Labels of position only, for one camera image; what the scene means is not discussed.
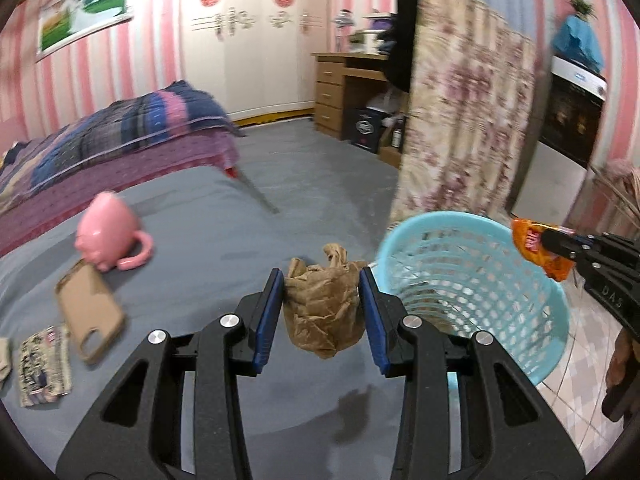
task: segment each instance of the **desk drawer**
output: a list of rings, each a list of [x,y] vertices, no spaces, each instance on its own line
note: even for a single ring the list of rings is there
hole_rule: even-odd
[[[318,76],[321,83],[342,84],[342,63],[318,62]]]
[[[342,87],[327,83],[316,83],[316,103],[342,108]]]
[[[330,130],[339,132],[342,126],[342,110],[316,103],[315,121]]]

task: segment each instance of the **white wardrobe door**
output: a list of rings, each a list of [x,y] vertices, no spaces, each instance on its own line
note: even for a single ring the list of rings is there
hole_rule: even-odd
[[[302,102],[314,100],[316,92],[316,60],[313,52],[328,50],[329,0],[300,0],[298,25],[298,95]]]
[[[278,6],[276,0],[263,0],[263,6],[265,98],[272,106],[293,104],[298,101],[300,0],[293,0],[288,7]]]
[[[263,0],[225,0],[227,111],[247,112],[242,115],[245,117],[265,105],[262,67],[266,26],[262,3]]]
[[[228,108],[225,73],[225,41],[214,26],[215,16],[224,12],[225,0],[206,7],[200,0],[182,2],[182,55],[185,79],[198,90],[208,92]]]

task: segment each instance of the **blue gripper pad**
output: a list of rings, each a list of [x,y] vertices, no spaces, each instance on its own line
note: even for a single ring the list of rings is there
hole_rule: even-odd
[[[359,289],[373,362],[380,369],[380,373],[386,375],[391,366],[386,354],[386,330],[376,302],[376,296],[379,294],[378,286],[369,267],[360,271]]]
[[[257,374],[262,372],[262,368],[269,360],[273,337],[280,317],[283,293],[284,275],[281,270],[273,269],[258,302],[258,307],[262,306],[263,301],[266,304],[255,331],[254,370]]]

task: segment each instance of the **orange snack wrapper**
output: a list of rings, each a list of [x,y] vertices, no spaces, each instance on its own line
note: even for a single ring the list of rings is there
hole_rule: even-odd
[[[516,218],[511,222],[513,244],[525,260],[536,264],[556,282],[564,282],[569,276],[574,262],[547,251],[540,242],[540,235],[547,229],[555,229],[567,234],[574,231],[566,227],[545,225],[533,220]]]

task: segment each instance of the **silver screw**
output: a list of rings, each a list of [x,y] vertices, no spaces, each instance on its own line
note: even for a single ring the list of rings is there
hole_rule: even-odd
[[[418,316],[410,315],[402,318],[402,324],[407,328],[418,328],[422,320]]]
[[[240,318],[236,314],[226,314],[220,318],[220,325],[225,328],[231,328],[240,323]]]
[[[478,341],[481,345],[489,346],[494,342],[494,336],[492,336],[488,332],[478,332],[476,334],[476,341]]]
[[[166,339],[164,330],[153,330],[146,338],[152,345],[157,345]]]

